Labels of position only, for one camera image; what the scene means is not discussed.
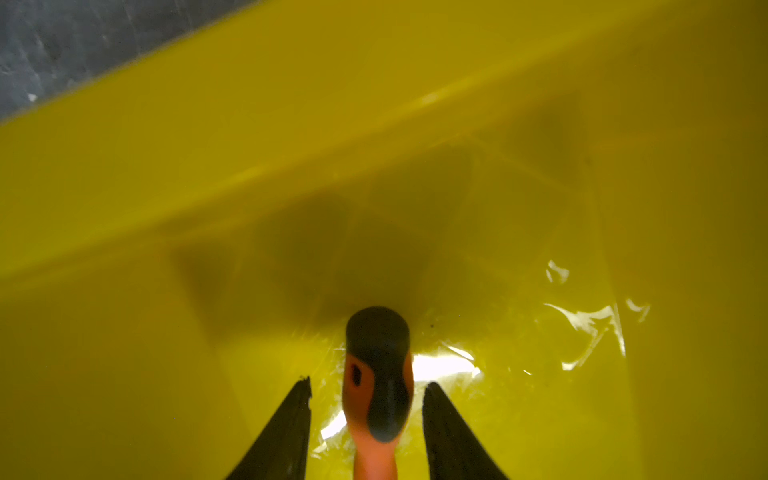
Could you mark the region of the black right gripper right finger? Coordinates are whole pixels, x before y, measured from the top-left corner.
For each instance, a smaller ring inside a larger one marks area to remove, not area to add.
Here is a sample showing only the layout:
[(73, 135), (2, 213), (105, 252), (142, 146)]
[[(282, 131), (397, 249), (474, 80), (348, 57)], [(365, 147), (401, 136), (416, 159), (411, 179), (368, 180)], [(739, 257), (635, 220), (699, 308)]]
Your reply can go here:
[(508, 479), (436, 382), (425, 388), (422, 425), (432, 480)]

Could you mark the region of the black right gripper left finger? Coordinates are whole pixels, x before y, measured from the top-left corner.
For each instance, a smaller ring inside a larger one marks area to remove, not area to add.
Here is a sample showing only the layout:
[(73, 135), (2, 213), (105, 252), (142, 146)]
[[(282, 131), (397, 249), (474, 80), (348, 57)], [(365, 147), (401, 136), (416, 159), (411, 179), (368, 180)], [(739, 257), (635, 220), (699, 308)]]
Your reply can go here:
[(297, 381), (226, 479), (304, 479), (311, 397), (310, 378)]

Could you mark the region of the orange black screwdriver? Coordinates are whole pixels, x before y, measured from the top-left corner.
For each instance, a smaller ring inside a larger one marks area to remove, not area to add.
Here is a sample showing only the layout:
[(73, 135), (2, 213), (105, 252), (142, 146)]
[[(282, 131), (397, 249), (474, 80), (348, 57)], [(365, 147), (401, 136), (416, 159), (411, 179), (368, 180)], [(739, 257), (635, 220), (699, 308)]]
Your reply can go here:
[(396, 479), (396, 449), (414, 397), (405, 319), (384, 306), (353, 314), (345, 330), (342, 407), (355, 453), (355, 479)]

